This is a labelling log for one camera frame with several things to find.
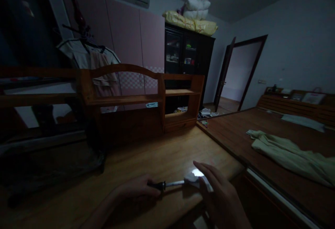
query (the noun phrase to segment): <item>white shirt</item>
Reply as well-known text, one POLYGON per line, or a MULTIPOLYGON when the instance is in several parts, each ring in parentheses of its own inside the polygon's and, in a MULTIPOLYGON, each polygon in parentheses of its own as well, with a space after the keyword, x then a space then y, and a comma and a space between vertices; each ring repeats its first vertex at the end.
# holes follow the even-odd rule
MULTIPOLYGON (((83 69, 92 69, 91 57, 89 54, 90 51, 101 52, 101 48, 98 46, 91 47, 82 44, 80 39, 68 39, 62 41, 57 48, 71 59, 73 67, 83 69)), ((107 62, 109 64, 121 63, 117 55, 109 48, 105 48, 103 54, 107 56, 107 62)))

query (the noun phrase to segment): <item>pink checkered pattern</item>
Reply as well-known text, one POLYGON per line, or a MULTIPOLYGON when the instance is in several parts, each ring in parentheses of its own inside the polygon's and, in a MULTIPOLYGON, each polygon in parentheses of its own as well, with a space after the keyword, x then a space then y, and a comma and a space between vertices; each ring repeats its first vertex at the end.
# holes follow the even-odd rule
POLYGON ((119 72, 122 89, 141 89, 144 86, 143 75, 134 72, 119 72))
MULTIPOLYGON (((149 69, 150 71, 154 72, 154 73, 164 73, 164 68, 162 67, 148 67, 146 66, 146 69, 149 69)), ((157 88, 157 80, 149 77, 149 76, 145 76, 146 77, 146 83, 145 83, 145 87, 146 88, 157 88)))

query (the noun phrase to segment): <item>pink wardrobe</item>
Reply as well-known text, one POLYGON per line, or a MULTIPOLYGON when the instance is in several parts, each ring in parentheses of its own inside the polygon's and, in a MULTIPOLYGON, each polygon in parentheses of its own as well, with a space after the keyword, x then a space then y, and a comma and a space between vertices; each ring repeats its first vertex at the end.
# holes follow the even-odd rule
MULTIPOLYGON (((63 0, 71 26, 77 29, 71 0, 63 0)), ((121 63, 164 73, 165 21, 161 15, 115 0, 77 0, 98 45, 113 50, 121 63)), ((138 73, 120 72, 122 95, 157 94, 157 80, 138 73)), ((119 110, 145 108, 126 105, 119 110)))

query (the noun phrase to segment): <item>small drawer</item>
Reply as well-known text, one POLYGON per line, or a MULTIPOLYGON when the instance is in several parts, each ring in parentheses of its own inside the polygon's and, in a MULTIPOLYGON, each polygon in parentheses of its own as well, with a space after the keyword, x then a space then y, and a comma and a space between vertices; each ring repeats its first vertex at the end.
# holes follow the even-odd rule
POLYGON ((172 124, 165 127, 165 133, 171 132, 171 131, 177 131, 186 127, 194 126, 196 123, 196 119, 186 122, 181 122, 177 124, 172 124))

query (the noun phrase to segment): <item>doorway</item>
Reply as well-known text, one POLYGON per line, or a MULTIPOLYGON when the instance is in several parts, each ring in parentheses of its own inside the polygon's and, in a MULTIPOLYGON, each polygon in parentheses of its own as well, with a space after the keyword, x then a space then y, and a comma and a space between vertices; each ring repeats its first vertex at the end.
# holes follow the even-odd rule
POLYGON ((215 94, 215 112, 240 111, 267 35, 227 46, 215 94))

